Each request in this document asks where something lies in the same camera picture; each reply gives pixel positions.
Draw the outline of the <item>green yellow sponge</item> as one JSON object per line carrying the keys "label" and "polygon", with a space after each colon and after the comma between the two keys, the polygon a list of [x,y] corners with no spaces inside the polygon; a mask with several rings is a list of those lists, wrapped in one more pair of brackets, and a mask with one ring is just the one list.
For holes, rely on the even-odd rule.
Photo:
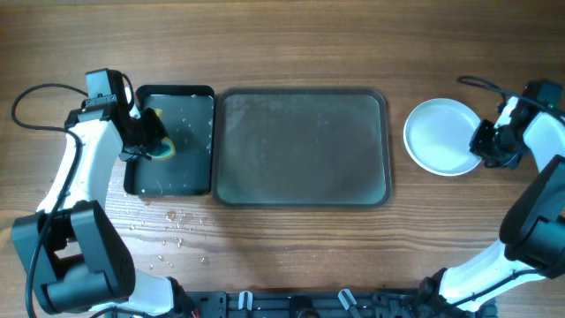
{"label": "green yellow sponge", "polygon": [[176,148],[171,140],[164,123],[162,122],[162,110],[150,109],[150,132],[147,155],[156,161],[170,159],[176,153]]}

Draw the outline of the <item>white plate bottom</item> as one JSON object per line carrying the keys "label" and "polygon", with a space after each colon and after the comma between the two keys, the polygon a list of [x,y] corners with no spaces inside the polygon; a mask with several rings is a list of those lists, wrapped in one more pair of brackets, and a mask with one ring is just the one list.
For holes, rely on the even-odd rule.
{"label": "white plate bottom", "polygon": [[461,102],[435,98],[422,102],[408,116],[403,142],[410,157],[424,170],[454,177],[474,170],[481,158],[470,151],[478,115]]}

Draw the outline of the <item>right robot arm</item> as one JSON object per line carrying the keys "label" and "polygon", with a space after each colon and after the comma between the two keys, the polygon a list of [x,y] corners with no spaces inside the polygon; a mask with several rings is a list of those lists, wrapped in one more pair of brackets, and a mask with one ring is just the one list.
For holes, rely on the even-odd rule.
{"label": "right robot arm", "polygon": [[470,151],[487,168],[514,169],[532,155],[539,174],[505,215],[498,239],[466,263],[425,278],[411,302],[416,317],[472,317],[520,284],[564,273],[563,87],[532,80],[522,93],[464,75],[458,82],[501,95],[496,122],[483,120]]}

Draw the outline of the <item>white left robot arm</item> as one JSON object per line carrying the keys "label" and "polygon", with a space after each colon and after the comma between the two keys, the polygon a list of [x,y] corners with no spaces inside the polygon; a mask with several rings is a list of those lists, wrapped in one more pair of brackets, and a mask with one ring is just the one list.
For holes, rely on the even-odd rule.
{"label": "white left robot arm", "polygon": [[86,97],[59,132],[67,143],[56,178],[36,212],[11,229],[26,272],[25,306],[47,314],[91,312],[198,317],[177,280],[135,269],[104,207],[116,160],[163,161],[175,146],[161,110],[137,110],[129,78],[108,68],[86,75]]}

